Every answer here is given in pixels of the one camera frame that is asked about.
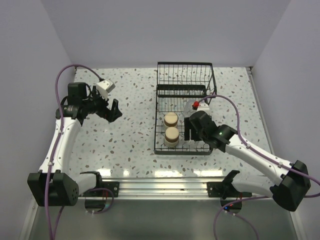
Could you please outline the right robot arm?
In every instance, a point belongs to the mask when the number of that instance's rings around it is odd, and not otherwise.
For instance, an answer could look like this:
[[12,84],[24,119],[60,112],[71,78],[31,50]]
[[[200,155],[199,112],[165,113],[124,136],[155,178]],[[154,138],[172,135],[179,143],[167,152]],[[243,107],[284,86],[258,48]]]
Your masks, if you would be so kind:
[[237,130],[216,125],[205,111],[197,111],[184,119],[186,140],[203,141],[210,149],[218,149],[246,162],[262,173],[261,176],[243,175],[232,170],[213,189],[222,199],[237,197],[240,193],[258,194],[272,198],[283,209],[294,212],[311,187],[307,166],[297,160],[292,163],[278,158],[240,139]]

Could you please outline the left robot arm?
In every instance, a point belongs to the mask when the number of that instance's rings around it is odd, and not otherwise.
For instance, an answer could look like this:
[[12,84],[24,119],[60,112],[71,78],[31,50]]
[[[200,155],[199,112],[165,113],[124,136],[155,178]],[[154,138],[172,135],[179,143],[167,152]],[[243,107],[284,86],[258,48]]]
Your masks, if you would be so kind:
[[68,95],[56,110],[55,130],[48,153],[39,170],[27,178],[40,207],[74,206],[85,192],[95,197],[103,193],[104,184],[98,171],[85,171],[71,177],[69,166],[74,143],[88,115],[97,115],[109,123],[122,116],[117,99],[108,108],[108,95],[114,88],[115,84],[105,79],[93,87],[85,82],[68,84]]

